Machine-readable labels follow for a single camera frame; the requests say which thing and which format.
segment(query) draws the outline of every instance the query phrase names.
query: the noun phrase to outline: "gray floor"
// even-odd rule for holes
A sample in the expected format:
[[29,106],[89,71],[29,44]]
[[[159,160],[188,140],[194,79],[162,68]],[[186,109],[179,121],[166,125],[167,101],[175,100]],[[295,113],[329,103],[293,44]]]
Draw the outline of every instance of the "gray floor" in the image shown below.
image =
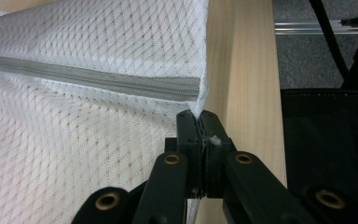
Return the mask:
[[[358,0],[324,0],[330,20],[358,17]],[[308,0],[274,0],[275,21],[316,21]],[[336,35],[350,68],[358,35]],[[322,35],[277,35],[281,89],[339,88],[342,78]]]

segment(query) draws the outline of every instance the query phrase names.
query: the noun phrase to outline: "black cable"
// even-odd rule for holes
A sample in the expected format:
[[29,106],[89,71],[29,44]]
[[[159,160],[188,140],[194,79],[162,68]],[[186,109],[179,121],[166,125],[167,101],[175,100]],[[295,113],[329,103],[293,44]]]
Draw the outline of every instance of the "black cable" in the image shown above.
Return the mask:
[[310,4],[312,5],[316,18],[318,18],[318,22],[321,25],[322,31],[324,32],[324,38],[326,39],[327,46],[330,49],[334,62],[336,63],[336,66],[342,77],[345,79],[349,75],[350,71],[345,64],[344,58],[342,58],[336,37],[334,36],[333,29],[330,25],[330,21],[324,10],[324,4],[322,0],[310,0]]

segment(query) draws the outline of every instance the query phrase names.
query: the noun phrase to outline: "wooden board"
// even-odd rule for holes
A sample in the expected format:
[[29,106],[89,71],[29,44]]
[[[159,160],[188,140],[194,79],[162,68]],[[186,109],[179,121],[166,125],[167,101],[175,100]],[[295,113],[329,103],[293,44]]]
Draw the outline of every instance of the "wooden board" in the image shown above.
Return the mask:
[[0,0],[0,10],[14,12],[55,1],[56,0]]
[[[272,0],[210,0],[207,32],[206,109],[286,184]],[[226,223],[222,201],[201,200],[197,223]]]

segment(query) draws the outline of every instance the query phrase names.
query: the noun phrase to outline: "zipper track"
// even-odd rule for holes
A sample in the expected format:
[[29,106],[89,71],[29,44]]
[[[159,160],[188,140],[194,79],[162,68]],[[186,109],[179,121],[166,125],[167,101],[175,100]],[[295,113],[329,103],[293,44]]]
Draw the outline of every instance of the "zipper track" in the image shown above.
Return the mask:
[[132,77],[6,57],[0,57],[0,71],[164,100],[195,101],[199,95],[194,77]]

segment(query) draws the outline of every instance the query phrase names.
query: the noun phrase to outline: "silver zipper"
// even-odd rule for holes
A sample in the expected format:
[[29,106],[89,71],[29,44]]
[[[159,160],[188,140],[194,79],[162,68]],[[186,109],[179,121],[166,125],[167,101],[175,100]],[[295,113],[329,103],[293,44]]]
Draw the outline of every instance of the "silver zipper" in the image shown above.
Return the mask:
[[200,79],[194,77],[123,76],[5,57],[0,71],[164,100],[195,101],[199,95]]

